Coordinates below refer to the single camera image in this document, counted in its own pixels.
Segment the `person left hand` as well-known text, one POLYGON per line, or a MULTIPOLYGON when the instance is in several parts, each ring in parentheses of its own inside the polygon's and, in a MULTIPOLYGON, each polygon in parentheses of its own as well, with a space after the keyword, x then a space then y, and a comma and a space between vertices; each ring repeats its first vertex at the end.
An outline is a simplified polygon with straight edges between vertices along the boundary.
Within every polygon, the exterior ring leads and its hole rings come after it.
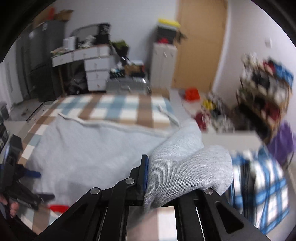
POLYGON ((6 200, 6 198, 1 194, 0 195, 0 202, 1 204, 3 204, 4 206, 6 207, 9 207, 10 208, 10 217, 15 217, 19 208, 20 208, 20 205, 18 204, 18 202, 12 202, 9 204, 9 202, 6 200))

